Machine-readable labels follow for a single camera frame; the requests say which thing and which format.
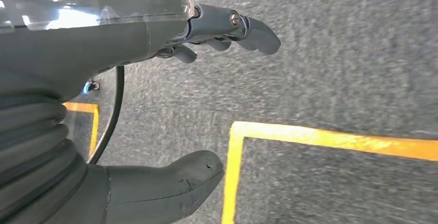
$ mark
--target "robotic arm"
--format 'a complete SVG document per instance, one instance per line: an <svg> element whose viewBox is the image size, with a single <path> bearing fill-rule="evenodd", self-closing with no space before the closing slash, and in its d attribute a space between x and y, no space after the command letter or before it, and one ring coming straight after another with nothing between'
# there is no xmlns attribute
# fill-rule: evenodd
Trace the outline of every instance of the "robotic arm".
<svg viewBox="0 0 438 224"><path fill-rule="evenodd" d="M275 53L262 22L193 0L0 0L0 222L172 223L223 177L210 151L169 166L85 163L62 105L87 79L152 57L193 62L184 43Z"/></svg>

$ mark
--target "yellow tape line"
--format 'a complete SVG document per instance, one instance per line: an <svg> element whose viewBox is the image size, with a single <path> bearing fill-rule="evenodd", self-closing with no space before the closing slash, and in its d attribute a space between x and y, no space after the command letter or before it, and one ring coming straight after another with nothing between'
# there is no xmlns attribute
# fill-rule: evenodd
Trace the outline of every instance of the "yellow tape line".
<svg viewBox="0 0 438 224"><path fill-rule="evenodd" d="M99 127L99 109L96 107L93 112L93 126L91 128L90 150L88 150L90 156L93 155L96 149L98 127Z"/></svg>
<svg viewBox="0 0 438 224"><path fill-rule="evenodd" d="M91 127L91 141L90 141L90 149L88 151L91 156L96 149L97 145L97 135L98 135L98 127L99 127L99 106L97 104L87 104L87 103L64 103L64 106L67 110L70 111L79 111L93 114L93 124Z"/></svg>
<svg viewBox="0 0 438 224"><path fill-rule="evenodd" d="M228 145L222 224L234 224L245 137L438 161L438 140L365 136L300 126L234 122Z"/></svg>

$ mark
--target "bolt head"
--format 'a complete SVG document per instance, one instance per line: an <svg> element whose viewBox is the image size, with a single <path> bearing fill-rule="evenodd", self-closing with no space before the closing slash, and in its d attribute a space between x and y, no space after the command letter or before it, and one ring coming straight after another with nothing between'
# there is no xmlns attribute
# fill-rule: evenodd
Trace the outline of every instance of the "bolt head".
<svg viewBox="0 0 438 224"><path fill-rule="evenodd" d="M237 14L237 12L232 12L231 15L230 15L230 21L231 21L231 24L234 27L239 26L239 24L240 24L240 16L239 16L239 14Z"/></svg>

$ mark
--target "transparent plastic cover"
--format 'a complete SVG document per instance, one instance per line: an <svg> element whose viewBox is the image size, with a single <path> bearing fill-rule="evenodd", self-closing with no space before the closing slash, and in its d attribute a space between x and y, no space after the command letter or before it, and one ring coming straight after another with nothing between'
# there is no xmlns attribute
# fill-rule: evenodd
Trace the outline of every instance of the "transparent plastic cover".
<svg viewBox="0 0 438 224"><path fill-rule="evenodd" d="M187 20L193 0L0 0L0 33L144 21Z"/></svg>

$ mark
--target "metal screw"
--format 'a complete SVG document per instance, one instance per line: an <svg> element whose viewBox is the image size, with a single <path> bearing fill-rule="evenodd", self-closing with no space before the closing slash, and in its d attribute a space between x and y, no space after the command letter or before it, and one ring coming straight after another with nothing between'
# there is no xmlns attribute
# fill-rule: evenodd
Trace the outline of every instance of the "metal screw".
<svg viewBox="0 0 438 224"><path fill-rule="evenodd" d="M91 82L90 90L99 90L100 84L96 81Z"/></svg>
<svg viewBox="0 0 438 224"><path fill-rule="evenodd" d="M239 14L237 12L235 12L235 11L232 11L231 14L230 14L230 21L231 21L231 24L234 27L239 26L239 24L240 24L240 16L239 16Z"/></svg>

